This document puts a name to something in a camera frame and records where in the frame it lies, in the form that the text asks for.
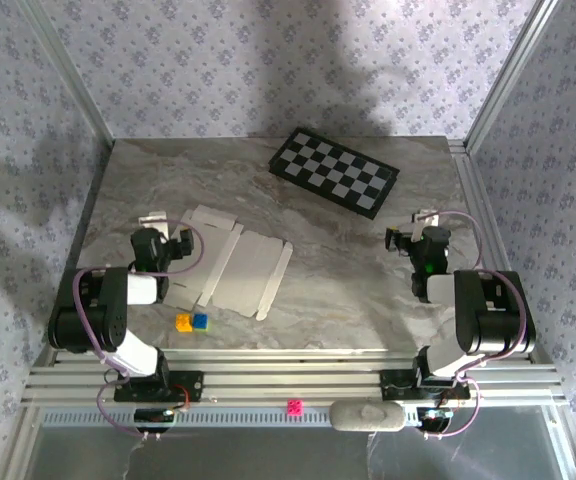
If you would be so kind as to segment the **aluminium side rail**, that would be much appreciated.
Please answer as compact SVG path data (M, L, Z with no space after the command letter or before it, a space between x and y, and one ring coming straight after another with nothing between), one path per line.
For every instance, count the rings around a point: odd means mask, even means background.
M526 355L536 332L521 280L510 269L476 165L463 148L452 151L481 255L474 270L456 275L457 340L487 360Z

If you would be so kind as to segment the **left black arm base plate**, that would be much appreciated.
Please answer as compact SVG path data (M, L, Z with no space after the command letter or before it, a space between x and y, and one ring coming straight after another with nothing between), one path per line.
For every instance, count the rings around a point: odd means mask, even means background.
M166 377L139 377L131 379L121 389L117 388L113 399L118 403L199 402L203 380L202 371L171 371Z

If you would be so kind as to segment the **left aluminium frame post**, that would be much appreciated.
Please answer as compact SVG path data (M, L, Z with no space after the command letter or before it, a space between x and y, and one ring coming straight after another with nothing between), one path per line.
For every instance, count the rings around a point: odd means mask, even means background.
M39 0L15 0L15 2L93 133L108 150L111 150L115 137L104 121L82 75L78 72L65 44Z

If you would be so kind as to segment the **grey oval stone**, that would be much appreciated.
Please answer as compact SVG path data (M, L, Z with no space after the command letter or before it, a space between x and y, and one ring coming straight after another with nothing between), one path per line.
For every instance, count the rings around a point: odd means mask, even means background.
M339 400L331 404L332 427L347 432L398 432L406 425L404 408L397 403Z

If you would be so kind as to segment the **aluminium frame post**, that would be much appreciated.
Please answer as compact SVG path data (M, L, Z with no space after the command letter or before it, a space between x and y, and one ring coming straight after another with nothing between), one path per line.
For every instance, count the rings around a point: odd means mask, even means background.
M463 140L467 154L474 154L498 117L544 34L561 0L535 0L508 56Z
M39 0L15 0L15 2L93 133L108 150L111 150L115 137L104 121L82 75L78 72L65 44Z

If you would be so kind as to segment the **grey metal sheet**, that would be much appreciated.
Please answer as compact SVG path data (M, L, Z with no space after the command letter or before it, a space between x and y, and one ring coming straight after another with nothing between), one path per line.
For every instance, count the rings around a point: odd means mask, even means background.
M576 480L540 407L483 409L456 437L332 427L182 427L141 441L111 426L46 427L14 480Z

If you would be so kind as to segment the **right small circuit board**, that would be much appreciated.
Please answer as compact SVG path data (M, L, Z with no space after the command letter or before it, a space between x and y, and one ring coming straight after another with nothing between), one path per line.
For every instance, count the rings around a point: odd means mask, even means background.
M418 408L417 416L420 421L419 430L440 434L449 428L454 412L444 408Z

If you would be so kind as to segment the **white paper box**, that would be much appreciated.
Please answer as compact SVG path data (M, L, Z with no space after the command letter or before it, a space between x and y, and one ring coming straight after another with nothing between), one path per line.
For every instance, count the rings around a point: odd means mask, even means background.
M195 248L171 263L176 274L163 303L183 310L211 304L265 320L293 245L246 229L235 215L204 205L186 211L182 222L195 228Z

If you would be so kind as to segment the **small circuit board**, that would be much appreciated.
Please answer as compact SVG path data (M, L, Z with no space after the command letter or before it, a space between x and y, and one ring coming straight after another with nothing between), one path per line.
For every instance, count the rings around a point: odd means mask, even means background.
M138 408L133 414L135 424L171 424L175 411L168 408Z
M418 408L417 416L420 421L419 430L440 434L449 428L454 412L444 408Z

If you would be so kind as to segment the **black white checkerboard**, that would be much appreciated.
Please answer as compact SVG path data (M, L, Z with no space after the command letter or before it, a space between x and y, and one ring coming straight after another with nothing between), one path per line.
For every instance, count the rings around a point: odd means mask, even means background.
M269 172L336 205L374 219L399 170L299 127L269 161Z

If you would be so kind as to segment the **left small circuit board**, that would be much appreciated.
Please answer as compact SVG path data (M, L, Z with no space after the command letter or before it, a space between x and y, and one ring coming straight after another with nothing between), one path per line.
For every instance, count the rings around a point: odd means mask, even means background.
M135 424L171 424L175 411L168 408L138 408L133 414Z

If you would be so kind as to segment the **aluminium rail bed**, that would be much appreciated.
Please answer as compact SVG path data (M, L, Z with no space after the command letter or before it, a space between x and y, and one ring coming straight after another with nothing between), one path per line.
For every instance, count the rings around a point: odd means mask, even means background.
M204 374L203 406L282 406L301 399L327 406L344 398L378 399L379 373L407 369L412 361L386 350L168 350L173 370ZM485 407L564 405L561 378L552 364L511 357L472 370ZM112 390L100 388L113 376L92 356L54 354L34 367L22 394L25 406L92 406Z

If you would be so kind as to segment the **right aluminium frame post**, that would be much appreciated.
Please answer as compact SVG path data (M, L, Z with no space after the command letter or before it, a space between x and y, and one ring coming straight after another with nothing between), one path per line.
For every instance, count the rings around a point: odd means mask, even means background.
M535 0L508 56L463 140L467 154L474 154L498 117L544 34L561 0Z

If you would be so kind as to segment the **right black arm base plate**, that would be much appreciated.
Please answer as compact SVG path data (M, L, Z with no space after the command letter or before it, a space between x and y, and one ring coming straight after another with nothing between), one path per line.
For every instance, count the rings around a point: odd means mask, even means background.
M412 369L381 370L379 387L383 400L468 400L469 387L443 377L423 377Z

